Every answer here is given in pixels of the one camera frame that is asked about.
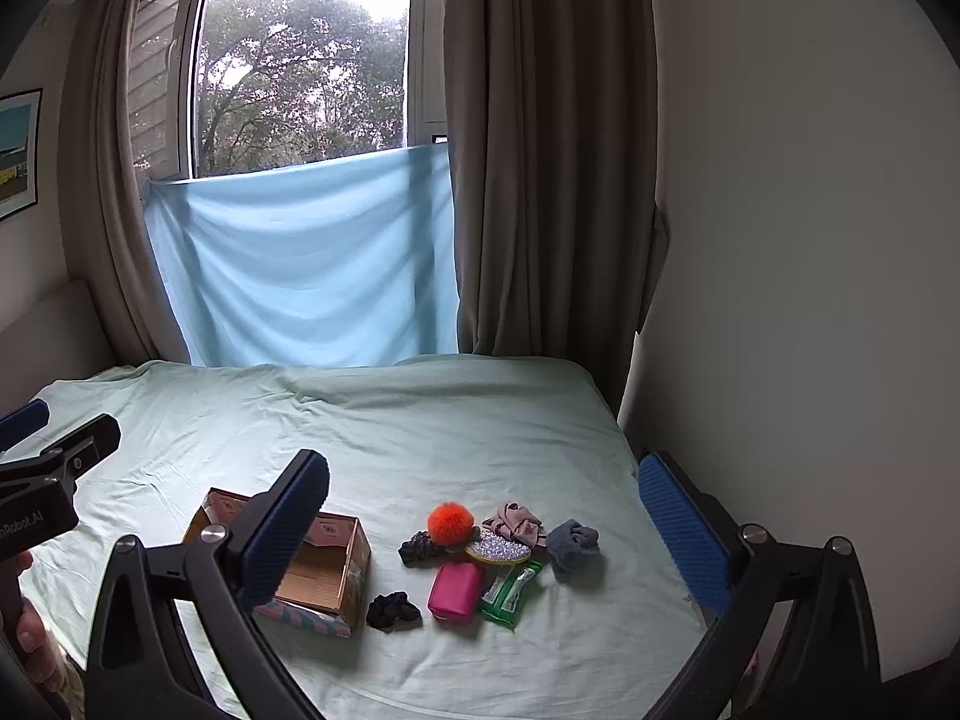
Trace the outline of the person's left hand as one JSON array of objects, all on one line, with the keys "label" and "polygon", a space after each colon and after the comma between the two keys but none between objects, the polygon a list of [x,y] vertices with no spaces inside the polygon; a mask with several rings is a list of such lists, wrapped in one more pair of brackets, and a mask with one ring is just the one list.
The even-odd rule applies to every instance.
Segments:
[{"label": "person's left hand", "polygon": [[64,654],[43,618],[27,598],[16,624],[16,640],[25,654],[25,670],[34,686],[49,692],[60,692],[67,684]]}]

